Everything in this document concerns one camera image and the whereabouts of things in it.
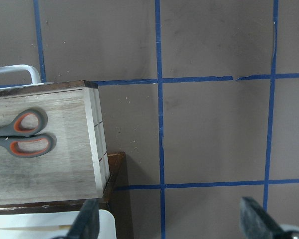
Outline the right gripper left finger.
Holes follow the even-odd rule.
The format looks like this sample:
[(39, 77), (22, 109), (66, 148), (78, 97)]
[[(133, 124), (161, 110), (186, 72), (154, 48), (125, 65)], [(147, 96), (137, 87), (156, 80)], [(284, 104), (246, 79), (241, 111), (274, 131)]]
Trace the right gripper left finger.
[(99, 203), (97, 199), (84, 202), (66, 239), (97, 239), (100, 232)]

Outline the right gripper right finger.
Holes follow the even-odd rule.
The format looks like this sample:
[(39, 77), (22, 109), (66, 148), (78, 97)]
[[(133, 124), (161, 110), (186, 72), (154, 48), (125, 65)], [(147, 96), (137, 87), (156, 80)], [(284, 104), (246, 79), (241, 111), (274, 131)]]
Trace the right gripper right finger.
[(240, 201), (240, 229), (246, 239), (280, 239), (283, 229), (252, 197)]

